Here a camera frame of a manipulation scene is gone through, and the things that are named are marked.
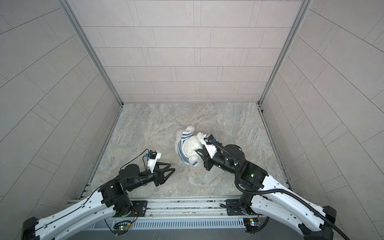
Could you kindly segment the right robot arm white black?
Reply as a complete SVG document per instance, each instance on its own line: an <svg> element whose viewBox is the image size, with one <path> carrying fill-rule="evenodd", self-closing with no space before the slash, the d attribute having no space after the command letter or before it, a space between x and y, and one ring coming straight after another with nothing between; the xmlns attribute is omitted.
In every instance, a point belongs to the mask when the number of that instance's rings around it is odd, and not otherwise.
<svg viewBox="0 0 384 240"><path fill-rule="evenodd" d="M284 187L266 170L246 160L237 145L212 145L216 153L210 155L207 147L196 150L206 170L219 167L235 176L235 187L242 192L240 210L246 215L263 215L295 230L305 240L331 240L334 233L346 235L335 225L336 210L321 207L305 200Z"/></svg>

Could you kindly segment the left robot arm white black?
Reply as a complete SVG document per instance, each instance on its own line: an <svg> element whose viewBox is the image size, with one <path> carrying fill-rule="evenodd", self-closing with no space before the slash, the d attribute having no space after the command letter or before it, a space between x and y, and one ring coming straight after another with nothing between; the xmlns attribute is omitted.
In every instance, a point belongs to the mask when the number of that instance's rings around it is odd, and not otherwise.
<svg viewBox="0 0 384 240"><path fill-rule="evenodd" d="M38 219L31 217L24 221L23 240L66 240L81 230L111 217L138 217L145 215L146 208L134 204L129 192L154 183L164 184L175 172L167 163L156 163L153 170L141 171L136 164L130 164L119 171L112 180L101 185L89 197L71 207Z"/></svg>

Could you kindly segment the left green circuit board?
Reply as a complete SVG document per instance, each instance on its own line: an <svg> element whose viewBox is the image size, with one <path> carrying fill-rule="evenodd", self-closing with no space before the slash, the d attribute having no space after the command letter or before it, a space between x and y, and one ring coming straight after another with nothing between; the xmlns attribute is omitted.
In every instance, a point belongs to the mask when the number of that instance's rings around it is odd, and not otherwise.
<svg viewBox="0 0 384 240"><path fill-rule="evenodd" d="M121 221L121 222L115 223L114 230L115 231L128 231L131 226L132 226L132 221L130 221L130 220Z"/></svg>

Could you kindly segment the green circuit board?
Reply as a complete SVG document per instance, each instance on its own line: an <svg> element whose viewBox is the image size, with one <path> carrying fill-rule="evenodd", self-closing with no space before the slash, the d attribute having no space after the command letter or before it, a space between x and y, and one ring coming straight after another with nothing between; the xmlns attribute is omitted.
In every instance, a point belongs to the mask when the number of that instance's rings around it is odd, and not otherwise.
<svg viewBox="0 0 384 240"><path fill-rule="evenodd" d="M255 233L259 231L259 228L260 228L259 219L243 218L243 223L246 229L246 233Z"/></svg>
<svg viewBox="0 0 384 240"><path fill-rule="evenodd" d="M132 221L130 221L130 220L121 221L121 222L115 223L114 230L115 231L128 231L131 226L132 226Z"/></svg>

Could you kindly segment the right green circuit board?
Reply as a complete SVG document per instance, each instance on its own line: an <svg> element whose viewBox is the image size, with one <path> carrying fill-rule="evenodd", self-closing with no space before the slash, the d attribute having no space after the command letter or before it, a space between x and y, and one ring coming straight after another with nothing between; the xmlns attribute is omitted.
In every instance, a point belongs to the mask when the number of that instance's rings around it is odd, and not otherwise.
<svg viewBox="0 0 384 240"><path fill-rule="evenodd" d="M246 229L246 233L255 233L259 231L259 228L260 228L259 219L243 218L243 223Z"/></svg>

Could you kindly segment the aluminium mounting rail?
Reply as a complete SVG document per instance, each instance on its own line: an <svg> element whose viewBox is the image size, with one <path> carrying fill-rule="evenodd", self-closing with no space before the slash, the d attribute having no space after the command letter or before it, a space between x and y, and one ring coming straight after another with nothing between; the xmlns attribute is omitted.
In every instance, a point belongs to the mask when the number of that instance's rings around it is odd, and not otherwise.
<svg viewBox="0 0 384 240"><path fill-rule="evenodd" d="M221 208L220 204L224 204L227 199L235 198L164 198L164 199L133 199L132 201L148 201L147 211L144 219L171 219L171 218L216 218L216 217L231 217L228 216L226 209ZM256 207L254 210L258 214L264 214L269 210L268 215L272 217L283 217L283 219L297 219L298 215L289 212L287 209L276 205L273 202L258 200L261 205ZM116 218L118 220L134 220L133 218Z"/></svg>

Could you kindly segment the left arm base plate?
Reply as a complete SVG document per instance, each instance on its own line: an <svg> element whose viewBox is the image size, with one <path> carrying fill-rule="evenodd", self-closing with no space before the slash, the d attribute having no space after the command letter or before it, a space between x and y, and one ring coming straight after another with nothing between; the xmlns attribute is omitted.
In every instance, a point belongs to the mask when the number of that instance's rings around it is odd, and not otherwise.
<svg viewBox="0 0 384 240"><path fill-rule="evenodd" d="M128 210L116 210L113 218L133 218L144 217L147 211L148 201L132 201L132 206Z"/></svg>

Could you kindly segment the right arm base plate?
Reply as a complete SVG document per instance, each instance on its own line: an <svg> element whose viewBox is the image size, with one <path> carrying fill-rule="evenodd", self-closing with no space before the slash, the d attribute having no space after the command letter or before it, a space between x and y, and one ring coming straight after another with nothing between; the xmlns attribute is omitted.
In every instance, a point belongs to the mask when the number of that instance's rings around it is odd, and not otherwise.
<svg viewBox="0 0 384 240"><path fill-rule="evenodd" d="M242 199L227 199L224 204L220 204L221 208L226 209L228 216L244 216L244 217L261 217L267 216L258 214L252 210L252 202Z"/></svg>

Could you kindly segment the right corner aluminium post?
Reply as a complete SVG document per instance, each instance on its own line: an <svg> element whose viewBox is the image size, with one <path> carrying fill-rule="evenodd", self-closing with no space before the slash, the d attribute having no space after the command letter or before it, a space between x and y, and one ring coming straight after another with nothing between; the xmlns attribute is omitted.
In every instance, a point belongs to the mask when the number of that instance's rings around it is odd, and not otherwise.
<svg viewBox="0 0 384 240"><path fill-rule="evenodd" d="M305 18L305 15L309 10L311 2L312 2L311 0L304 0L301 4L300 8L299 8L297 16L294 19L293 25L292 25L292 27L289 31L289 34L285 40L285 43L284 43L283 48L281 50L281 53L277 59L277 62L275 64L275 66L272 70L272 73L270 75L270 78L267 82L266 88L262 93L261 99L259 101L260 106L262 106L263 103L266 101L267 95L268 95L268 93L272 87L272 84L273 84L275 78L277 77L277 74L278 74L278 72L279 72L288 52L289 52L289 49L290 49L290 47L291 47L299 29L300 29L300 26L301 26L301 24Z"/></svg>

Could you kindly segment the corner aluminium post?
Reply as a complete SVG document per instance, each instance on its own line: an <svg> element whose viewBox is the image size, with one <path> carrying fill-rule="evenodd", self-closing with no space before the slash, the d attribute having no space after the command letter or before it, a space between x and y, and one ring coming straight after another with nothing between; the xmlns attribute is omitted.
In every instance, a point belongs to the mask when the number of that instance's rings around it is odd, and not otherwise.
<svg viewBox="0 0 384 240"><path fill-rule="evenodd" d="M109 89L112 91L113 95L115 96L117 102L122 107L124 103L120 99L120 96L116 90L116 88L113 86L113 83L108 76L105 68L102 65L102 62L100 61L100 58L97 56L97 53L95 49L92 47L89 39L86 36L86 33L84 32L82 26L80 25L80 22L76 18L71 6L69 5L68 1L58 0L58 3L60 7L62 8L66 18L68 19L69 23L71 24L72 28L74 29L75 33L77 34L81 44L87 51L90 59L92 60L93 64L95 65L96 69L98 70L99 74L103 78L103 80L108 85Z"/></svg>
<svg viewBox="0 0 384 240"><path fill-rule="evenodd" d="M277 74L278 74L278 72L279 72L288 52L289 52L289 49L290 49L290 47L291 47L299 29L300 29L300 26L301 26L301 24L305 18L305 15L309 10L311 2L312 2L311 0L304 0L301 4L300 8L299 8L297 16L294 19L293 25L292 25L292 27L289 31L289 34L285 40L285 43L284 43L283 48L281 50L281 53L277 59L277 62L275 64L275 66L272 70L272 73L270 75L270 78L267 82L266 88L262 93L261 99L259 101L260 106L262 106L263 103L266 101L267 95L268 95L268 93L272 87L272 84L273 84L275 78L277 77Z"/></svg>

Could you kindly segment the left corner aluminium post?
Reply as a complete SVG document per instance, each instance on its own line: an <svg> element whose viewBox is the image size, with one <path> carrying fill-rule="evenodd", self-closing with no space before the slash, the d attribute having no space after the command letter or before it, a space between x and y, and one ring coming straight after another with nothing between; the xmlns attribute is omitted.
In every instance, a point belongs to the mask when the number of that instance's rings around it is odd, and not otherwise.
<svg viewBox="0 0 384 240"><path fill-rule="evenodd" d="M93 64L95 65L96 69L98 70L99 74L103 78L103 80L108 85L109 89L112 91L113 95L115 96L117 102L122 107L124 103L120 99L120 96L116 90L116 88L113 86L113 83L108 76L105 68L102 65L102 62L100 61L100 58L97 56L97 53L95 49L92 47L89 39L86 36L86 33L84 32L82 26L80 25L80 22L76 18L71 6L69 5L68 1L58 0L58 3L60 7L62 8L66 18L68 19L69 23L71 24L72 28L74 29L75 33L77 34L81 44L87 51L90 59L92 60Z"/></svg>

